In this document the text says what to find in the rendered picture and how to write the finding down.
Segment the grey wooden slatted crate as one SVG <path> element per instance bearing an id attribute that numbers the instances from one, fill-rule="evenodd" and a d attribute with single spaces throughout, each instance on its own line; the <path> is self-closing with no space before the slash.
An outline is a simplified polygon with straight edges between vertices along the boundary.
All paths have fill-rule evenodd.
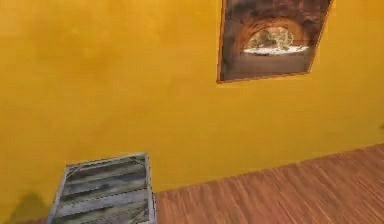
<path id="1" fill-rule="evenodd" d="M 148 155 L 66 166 L 46 224 L 158 224 Z"/>

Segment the brown framed wall picture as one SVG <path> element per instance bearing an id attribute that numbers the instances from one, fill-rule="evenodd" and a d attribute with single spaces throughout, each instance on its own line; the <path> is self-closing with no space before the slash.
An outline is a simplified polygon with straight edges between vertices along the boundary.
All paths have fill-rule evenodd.
<path id="1" fill-rule="evenodd" d="M 217 80 L 306 74 L 334 0 L 222 0 Z"/>

